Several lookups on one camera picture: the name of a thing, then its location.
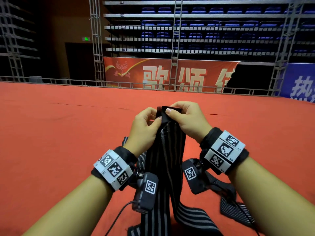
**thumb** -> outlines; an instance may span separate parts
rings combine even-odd
[[[157,132],[158,128],[161,126],[162,123],[162,116],[158,117],[154,120],[154,122],[149,126],[151,129],[154,129],[155,133]]]
[[[171,108],[167,108],[165,113],[173,120],[175,120],[176,122],[178,122],[179,124],[181,124],[181,121],[183,119],[184,114],[181,114],[180,112],[171,109]]]

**person's left hand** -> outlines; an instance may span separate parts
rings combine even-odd
[[[136,158],[147,151],[155,140],[157,130],[162,122],[162,117],[155,119],[156,113],[156,109],[149,107],[136,115],[132,122],[124,148],[131,151]]]

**hand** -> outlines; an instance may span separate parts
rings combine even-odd
[[[136,158],[147,151],[153,144],[157,130],[162,123],[162,117],[155,119],[157,111],[147,108],[136,115],[132,122],[130,134],[124,148],[131,151]]]
[[[180,114],[178,111],[168,108],[166,114],[179,123],[180,128],[186,135],[200,144],[212,127],[198,103],[179,101],[172,104],[171,107],[181,108],[183,111]]]

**red banner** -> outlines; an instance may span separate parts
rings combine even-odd
[[[177,90],[222,92],[239,62],[211,60],[178,60]],[[107,86],[145,89],[168,89],[170,59],[104,57]]]

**red carpet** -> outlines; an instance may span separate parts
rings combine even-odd
[[[128,136],[137,113],[179,100],[198,102],[212,126],[246,143],[251,157],[315,204],[314,104],[284,98],[0,83],[0,235],[21,235],[89,176],[93,163]],[[199,153],[198,144],[187,138],[184,160],[198,158]],[[219,179],[228,181],[226,176]],[[114,194],[94,236],[105,234],[134,192],[128,187]],[[181,200],[206,210],[225,236],[255,235],[220,215],[220,197],[212,191],[195,196],[184,180]],[[127,228],[138,223],[140,214],[127,207],[110,235],[126,235]]]

